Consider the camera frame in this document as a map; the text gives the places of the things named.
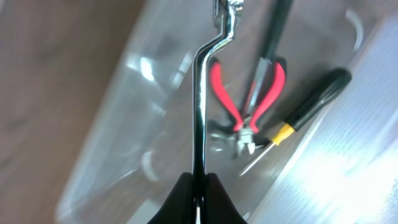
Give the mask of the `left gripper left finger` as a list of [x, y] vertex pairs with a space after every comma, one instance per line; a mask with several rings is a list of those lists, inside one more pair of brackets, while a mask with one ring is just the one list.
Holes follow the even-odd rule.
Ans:
[[191, 173], [184, 172], [148, 224], [193, 223], [195, 219], [193, 208], [193, 177]]

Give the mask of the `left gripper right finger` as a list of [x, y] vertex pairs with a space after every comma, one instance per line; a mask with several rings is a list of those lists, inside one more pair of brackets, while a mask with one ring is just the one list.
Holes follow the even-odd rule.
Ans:
[[215, 173], [206, 175], [205, 213], [208, 224], [247, 224]]

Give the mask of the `red-handled pliers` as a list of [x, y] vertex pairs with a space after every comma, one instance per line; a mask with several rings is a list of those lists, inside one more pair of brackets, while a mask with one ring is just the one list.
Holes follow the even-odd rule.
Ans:
[[210, 67], [210, 86], [213, 94], [228, 114], [234, 119], [232, 132], [236, 133], [237, 156], [240, 156], [246, 149], [250, 154], [254, 153], [256, 143], [253, 140], [253, 136], [259, 132], [257, 121], [268, 108], [271, 107], [276, 99], [278, 99], [284, 89], [287, 78], [287, 72], [285, 71], [286, 65], [286, 59], [280, 57], [276, 59], [273, 68], [273, 81], [271, 87], [261, 100], [259, 106], [257, 106], [253, 112], [247, 114], [243, 114], [237, 109], [224, 87], [221, 64], [215, 62]]

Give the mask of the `black yellow screwdriver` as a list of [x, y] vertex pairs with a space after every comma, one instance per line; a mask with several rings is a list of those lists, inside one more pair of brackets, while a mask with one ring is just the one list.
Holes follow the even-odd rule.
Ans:
[[239, 172], [240, 176], [246, 174], [256, 165], [274, 146], [278, 146], [293, 133], [298, 132], [320, 110], [336, 99], [352, 80], [352, 73], [345, 68], [330, 70], [300, 104], [284, 119], [284, 125], [269, 143], [262, 146], [262, 151]]

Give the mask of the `chrome offset wrench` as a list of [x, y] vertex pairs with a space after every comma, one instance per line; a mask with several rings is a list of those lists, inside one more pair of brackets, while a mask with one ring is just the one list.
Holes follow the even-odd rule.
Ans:
[[243, 0], [213, 2], [213, 19], [219, 34], [195, 53], [193, 75], [193, 222], [208, 223], [206, 194], [206, 91], [211, 58], [232, 43], [243, 11]]

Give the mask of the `small black-handled hammer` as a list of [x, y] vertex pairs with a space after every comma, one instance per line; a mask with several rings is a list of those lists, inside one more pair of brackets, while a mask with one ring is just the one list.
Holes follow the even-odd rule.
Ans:
[[269, 25], [265, 31], [265, 37], [261, 43], [257, 67], [243, 108], [240, 111], [243, 114], [253, 112], [272, 85], [273, 68], [276, 61], [275, 53], [292, 4], [293, 0], [278, 0], [274, 4]]

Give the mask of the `clear plastic container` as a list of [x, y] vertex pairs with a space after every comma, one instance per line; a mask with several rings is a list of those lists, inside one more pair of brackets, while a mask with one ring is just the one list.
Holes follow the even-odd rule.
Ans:
[[[195, 51], [211, 1], [147, 1], [55, 212], [57, 223], [146, 223], [192, 169]], [[294, 1], [277, 49], [287, 81], [259, 124], [272, 137], [330, 70], [346, 90], [249, 172], [208, 95], [206, 169], [249, 223], [397, 222], [397, 2]]]

